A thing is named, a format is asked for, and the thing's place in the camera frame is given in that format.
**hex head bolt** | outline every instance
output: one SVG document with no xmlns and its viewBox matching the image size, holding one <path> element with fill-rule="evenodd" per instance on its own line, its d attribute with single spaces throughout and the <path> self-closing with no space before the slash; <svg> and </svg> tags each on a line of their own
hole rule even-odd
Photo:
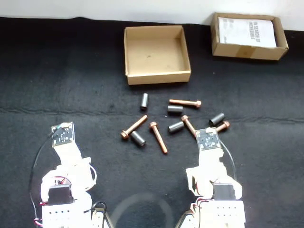
<svg viewBox="0 0 304 228">
<path fill-rule="evenodd" d="M 148 119 L 147 115 L 144 115 L 142 118 L 140 118 L 138 121 L 136 121 L 131 127 L 128 128 L 128 130 L 122 130 L 120 135 L 123 139 L 129 138 L 129 134 L 134 131 L 136 128 L 138 128 L 144 121 Z"/>
<path fill-rule="evenodd" d="M 156 139 L 161 146 L 162 152 L 164 154 L 167 154 L 168 150 L 167 150 L 167 147 L 166 147 L 165 143 L 162 140 L 161 134 L 159 133 L 159 131 L 157 129 L 157 123 L 156 122 L 151 122 L 149 128 L 153 130 L 153 132 L 156 136 Z"/>
<path fill-rule="evenodd" d="M 179 105 L 191 105 L 191 106 L 195 106 L 196 108 L 201 107 L 201 101 L 185 101 L 185 100 L 170 99 L 169 103 L 179 104 Z"/>
<path fill-rule="evenodd" d="M 190 132 L 192 133 L 192 135 L 195 137 L 195 129 L 194 127 L 192 126 L 192 124 L 190 123 L 189 119 L 188 119 L 188 116 L 186 115 L 183 115 L 181 117 L 181 120 L 186 124 L 186 126 L 188 127 L 188 129 L 190 130 Z"/>
<path fill-rule="evenodd" d="M 230 127 L 230 123 L 228 121 L 223 121 L 223 124 L 216 128 L 217 132 L 223 131 L 224 129 L 228 129 Z"/>
</svg>

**instruction sheet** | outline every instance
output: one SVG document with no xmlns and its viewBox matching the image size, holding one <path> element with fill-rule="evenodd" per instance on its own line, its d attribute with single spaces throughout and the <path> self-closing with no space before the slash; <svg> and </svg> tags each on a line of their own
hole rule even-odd
<svg viewBox="0 0 304 228">
<path fill-rule="evenodd" d="M 270 20 L 218 18 L 218 22 L 220 43 L 276 47 L 274 26 Z"/>
</svg>

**cardboard box with paper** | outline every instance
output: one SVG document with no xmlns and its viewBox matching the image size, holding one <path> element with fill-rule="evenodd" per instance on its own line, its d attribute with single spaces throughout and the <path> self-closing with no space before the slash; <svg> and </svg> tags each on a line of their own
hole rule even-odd
<svg viewBox="0 0 304 228">
<path fill-rule="evenodd" d="M 279 60 L 288 44 L 280 18 L 215 13 L 211 23 L 214 56 Z"/>
</svg>

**circuit board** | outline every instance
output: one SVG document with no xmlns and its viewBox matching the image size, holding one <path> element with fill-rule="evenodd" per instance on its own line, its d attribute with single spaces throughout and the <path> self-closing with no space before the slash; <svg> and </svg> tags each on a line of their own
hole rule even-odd
<svg viewBox="0 0 304 228">
<path fill-rule="evenodd" d="M 71 143 L 75 140 L 73 122 L 64 123 L 60 128 L 58 128 L 58 126 L 52 126 L 52 132 L 56 132 L 56 134 L 53 135 L 53 147 Z"/>
<path fill-rule="evenodd" d="M 205 128 L 195 131 L 199 151 L 220 148 L 218 133 L 215 128 Z"/>
</svg>

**empty cardboard box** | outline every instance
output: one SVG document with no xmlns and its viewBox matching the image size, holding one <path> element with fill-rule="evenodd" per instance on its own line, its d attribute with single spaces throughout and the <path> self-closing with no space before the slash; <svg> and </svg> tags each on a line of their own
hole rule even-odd
<svg viewBox="0 0 304 228">
<path fill-rule="evenodd" d="M 124 55 L 129 85 L 189 81 L 191 68 L 180 25 L 126 27 Z"/>
<path fill-rule="evenodd" d="M 276 47 L 256 47 L 220 43 L 218 18 L 270 20 L 273 23 Z M 212 54 L 214 56 L 279 60 L 287 51 L 288 44 L 280 18 L 263 15 L 215 13 L 211 23 Z"/>
</svg>

